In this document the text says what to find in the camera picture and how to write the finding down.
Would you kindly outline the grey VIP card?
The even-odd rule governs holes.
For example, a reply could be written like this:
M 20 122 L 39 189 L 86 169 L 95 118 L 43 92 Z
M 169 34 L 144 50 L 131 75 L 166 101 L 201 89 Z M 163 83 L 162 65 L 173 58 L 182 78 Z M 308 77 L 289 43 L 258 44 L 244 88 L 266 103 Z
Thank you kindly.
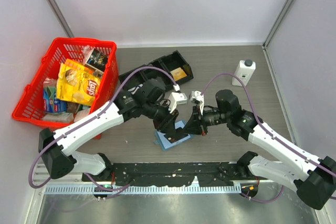
M 179 127 L 175 129 L 174 132 L 166 133 L 164 137 L 170 142 L 175 143 L 185 137 L 188 137 L 189 134 L 185 133 L 184 129 Z

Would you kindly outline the blue leather card holder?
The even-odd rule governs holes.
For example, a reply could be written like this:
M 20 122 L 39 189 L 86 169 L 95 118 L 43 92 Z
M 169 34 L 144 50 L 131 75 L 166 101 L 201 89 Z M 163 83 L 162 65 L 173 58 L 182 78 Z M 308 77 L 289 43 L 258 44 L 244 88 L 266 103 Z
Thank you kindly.
M 155 144 L 160 145 L 161 149 L 163 151 L 166 151 L 168 149 L 171 149 L 175 146 L 178 146 L 182 144 L 183 142 L 186 142 L 187 140 L 191 139 L 193 137 L 192 134 L 188 134 L 183 138 L 180 138 L 178 141 L 171 143 L 165 136 L 164 133 L 158 132 L 157 130 L 154 131 L 156 140 L 154 141 Z

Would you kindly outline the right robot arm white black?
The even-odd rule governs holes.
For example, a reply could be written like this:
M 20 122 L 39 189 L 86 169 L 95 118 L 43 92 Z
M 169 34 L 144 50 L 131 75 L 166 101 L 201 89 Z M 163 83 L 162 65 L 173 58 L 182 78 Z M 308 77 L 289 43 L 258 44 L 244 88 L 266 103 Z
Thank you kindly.
M 270 179 L 293 190 L 309 207 L 322 209 L 335 192 L 335 160 L 313 155 L 278 134 L 261 118 L 242 109 L 232 91 L 220 90 L 215 99 L 216 107 L 206 106 L 202 111 L 203 96 L 193 91 L 193 113 L 185 126 L 176 130 L 177 135 L 206 135 L 208 127 L 226 124 L 231 133 L 278 159 L 272 162 L 247 152 L 237 161 L 239 177 Z

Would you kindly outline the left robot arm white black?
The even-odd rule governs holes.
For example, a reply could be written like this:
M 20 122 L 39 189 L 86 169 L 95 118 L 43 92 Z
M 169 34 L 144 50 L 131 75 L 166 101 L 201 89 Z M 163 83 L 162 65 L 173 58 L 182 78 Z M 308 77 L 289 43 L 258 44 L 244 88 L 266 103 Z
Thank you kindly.
M 111 162 L 102 154 L 86 154 L 77 149 L 105 130 L 142 115 L 152 119 L 158 127 L 169 115 L 173 115 L 176 102 L 168 106 L 159 104 L 164 85 L 151 79 L 136 91 L 120 89 L 111 101 L 67 127 L 52 131 L 45 128 L 39 133 L 38 152 L 51 179 L 59 179 L 69 173 L 83 173 L 101 181 L 112 175 Z

